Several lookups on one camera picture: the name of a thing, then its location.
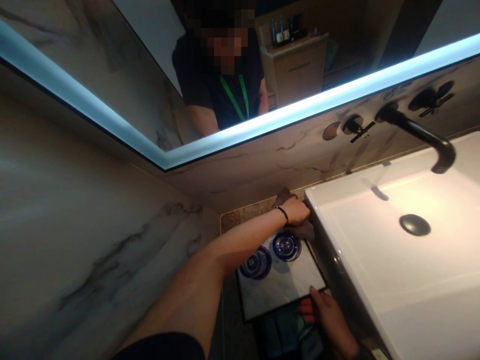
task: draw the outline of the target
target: glass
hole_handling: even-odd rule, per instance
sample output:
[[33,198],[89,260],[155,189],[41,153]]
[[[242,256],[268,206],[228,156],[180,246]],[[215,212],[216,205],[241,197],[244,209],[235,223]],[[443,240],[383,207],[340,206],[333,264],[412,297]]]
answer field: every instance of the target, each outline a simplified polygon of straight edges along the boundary
[[273,239],[272,247],[275,255],[286,262],[297,259],[302,252],[302,243],[289,231],[279,232]]
[[240,272],[246,278],[261,280],[268,275],[272,268],[272,257],[268,249],[260,246],[255,253],[240,266]]

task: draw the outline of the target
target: white sink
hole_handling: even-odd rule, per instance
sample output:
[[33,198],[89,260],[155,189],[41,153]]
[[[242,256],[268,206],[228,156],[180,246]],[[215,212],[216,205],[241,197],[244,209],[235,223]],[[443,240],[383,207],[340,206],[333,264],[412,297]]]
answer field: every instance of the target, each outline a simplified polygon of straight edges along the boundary
[[480,132],[452,143],[445,174],[429,148],[305,191],[394,359],[480,359]]

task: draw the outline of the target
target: black faucet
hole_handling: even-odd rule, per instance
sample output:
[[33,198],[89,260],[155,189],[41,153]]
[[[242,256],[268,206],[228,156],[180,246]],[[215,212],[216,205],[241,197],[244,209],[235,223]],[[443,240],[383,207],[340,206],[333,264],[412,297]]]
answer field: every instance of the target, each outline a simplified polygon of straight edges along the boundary
[[438,153],[438,161],[433,165],[431,171],[435,174],[445,174],[455,161],[454,146],[450,141],[406,117],[404,113],[397,110],[398,108],[399,105],[396,102],[388,103],[376,114],[375,121],[377,123],[386,121],[389,124],[396,125],[410,135],[432,146]]

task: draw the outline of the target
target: cabinet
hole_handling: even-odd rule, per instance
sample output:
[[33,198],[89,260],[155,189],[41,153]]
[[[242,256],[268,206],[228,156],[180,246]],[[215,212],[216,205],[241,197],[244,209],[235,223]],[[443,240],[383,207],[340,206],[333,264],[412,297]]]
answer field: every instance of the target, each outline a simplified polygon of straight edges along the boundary
[[267,87],[283,107],[322,91],[327,50],[326,36],[306,37],[261,52]]

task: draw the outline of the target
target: sink drain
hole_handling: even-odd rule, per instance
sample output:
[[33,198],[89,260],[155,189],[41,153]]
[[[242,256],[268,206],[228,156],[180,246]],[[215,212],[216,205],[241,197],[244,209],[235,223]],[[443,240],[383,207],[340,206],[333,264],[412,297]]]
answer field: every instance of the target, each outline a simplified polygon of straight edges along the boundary
[[400,226],[407,233],[415,236],[427,235],[432,230],[427,220],[415,214],[407,214],[401,216]]

